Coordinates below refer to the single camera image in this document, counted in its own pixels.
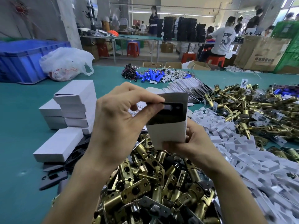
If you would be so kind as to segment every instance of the person in white t-shirt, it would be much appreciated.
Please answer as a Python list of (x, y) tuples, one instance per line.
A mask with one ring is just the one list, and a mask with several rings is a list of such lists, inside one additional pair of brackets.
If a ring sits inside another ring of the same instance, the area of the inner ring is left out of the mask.
[(227, 52), (229, 51), (230, 44), (235, 40), (236, 37), (236, 32), (233, 27), (235, 25), (235, 21), (236, 18), (234, 16), (230, 16), (225, 27), (219, 28), (206, 37), (206, 39), (215, 38), (215, 45), (214, 48), (204, 54), (204, 61), (206, 61), (209, 56), (226, 56)]
[(140, 30), (142, 31), (142, 32), (144, 32), (145, 31), (145, 29), (146, 29), (146, 26), (144, 25), (144, 21), (141, 21), (141, 24), (140, 24)]

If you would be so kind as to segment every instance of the standing woman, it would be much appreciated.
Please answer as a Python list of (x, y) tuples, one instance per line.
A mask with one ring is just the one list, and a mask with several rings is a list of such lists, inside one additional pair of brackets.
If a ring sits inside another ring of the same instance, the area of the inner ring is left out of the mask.
[[(157, 26), (158, 26), (157, 19), (159, 19), (159, 17), (157, 16), (157, 7), (154, 5), (152, 6), (152, 14), (149, 19), (150, 26), (148, 30), (148, 36), (157, 37)], [(155, 42), (154, 41), (147, 41), (147, 42), (150, 48), (150, 53), (152, 53)]]

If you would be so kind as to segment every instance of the left hand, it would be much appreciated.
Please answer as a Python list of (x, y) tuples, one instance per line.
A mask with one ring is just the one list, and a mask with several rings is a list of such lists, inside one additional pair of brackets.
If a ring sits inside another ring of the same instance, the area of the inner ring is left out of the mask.
[[(137, 102), (151, 103), (136, 116)], [(132, 83), (116, 86), (96, 103), (95, 123), (88, 149), (82, 159), (86, 165), (116, 168), (132, 152), (144, 125), (164, 105), (165, 99)]]

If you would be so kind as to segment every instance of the red plastic stool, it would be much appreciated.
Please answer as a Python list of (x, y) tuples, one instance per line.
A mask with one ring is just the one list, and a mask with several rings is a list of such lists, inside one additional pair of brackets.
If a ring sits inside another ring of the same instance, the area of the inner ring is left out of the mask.
[(221, 63), (221, 67), (223, 67), (225, 61), (225, 57), (218, 57), (218, 56), (209, 56), (207, 58), (206, 63), (207, 64), (213, 64), (219, 66), (219, 63)]
[(138, 43), (137, 42), (129, 42), (127, 46), (127, 56), (133, 55), (134, 57), (139, 56), (139, 49), (138, 49)]
[(97, 52), (99, 56), (109, 57), (109, 52), (106, 43), (97, 44)]
[(195, 61), (196, 60), (196, 53), (188, 53), (184, 52), (181, 63), (186, 63), (189, 61)]

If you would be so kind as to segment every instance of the person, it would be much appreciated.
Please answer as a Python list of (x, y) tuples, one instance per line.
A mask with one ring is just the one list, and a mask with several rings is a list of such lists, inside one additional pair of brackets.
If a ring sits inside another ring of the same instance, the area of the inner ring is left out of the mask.
[(239, 17), (238, 18), (238, 24), (235, 26), (235, 32), (236, 32), (236, 34), (239, 34), (240, 33), (240, 31), (241, 31), (241, 29), (242, 29), (242, 26), (243, 26), (243, 24), (242, 24), (242, 20), (243, 20), (243, 17)]
[(287, 15), (286, 15), (286, 18), (283, 20), (283, 21), (293, 21), (293, 16), (295, 15), (295, 13), (293, 12), (289, 12)]
[(213, 26), (209, 26), (207, 28), (206, 37), (214, 32), (215, 28)]
[(275, 26), (269, 26), (266, 30), (264, 30), (261, 35), (264, 37), (271, 37), (272, 31), (274, 30)]
[(144, 31), (145, 31), (145, 28), (146, 28), (146, 26), (144, 25), (144, 21), (141, 21), (141, 24), (140, 24), (140, 30), (141, 30), (142, 32), (144, 32)]
[(252, 17), (246, 25), (245, 35), (252, 35), (256, 31), (256, 27), (260, 24), (260, 17), (264, 13), (263, 9), (258, 9), (256, 15)]
[[(149, 26), (149, 30), (148, 30), (148, 36), (156, 37), (157, 36), (157, 26), (158, 26), (157, 19), (159, 19), (158, 15), (157, 15), (157, 7), (155, 5), (152, 6), (151, 10), (152, 10), (152, 14), (149, 19), (150, 26)], [(154, 43), (154, 41), (147, 41), (147, 42), (150, 47), (150, 53), (152, 53), (155, 43)]]
[[(128, 110), (137, 110), (139, 101), (150, 104), (132, 117)], [(164, 108), (161, 104), (164, 101), (159, 95), (129, 82), (116, 86), (97, 100), (88, 148), (43, 224), (91, 222), (107, 179), (132, 152), (142, 128)], [(187, 143), (164, 142), (163, 148), (188, 157), (212, 179), (225, 223), (267, 224), (250, 191), (204, 128), (190, 119), (187, 128)]]
[(202, 60), (205, 62), (209, 56), (224, 57), (229, 51), (230, 44), (235, 40), (236, 32), (233, 28), (236, 18), (230, 16), (226, 22), (225, 27), (219, 28), (212, 34), (208, 35), (206, 39), (215, 38), (215, 45), (211, 50), (204, 53)]

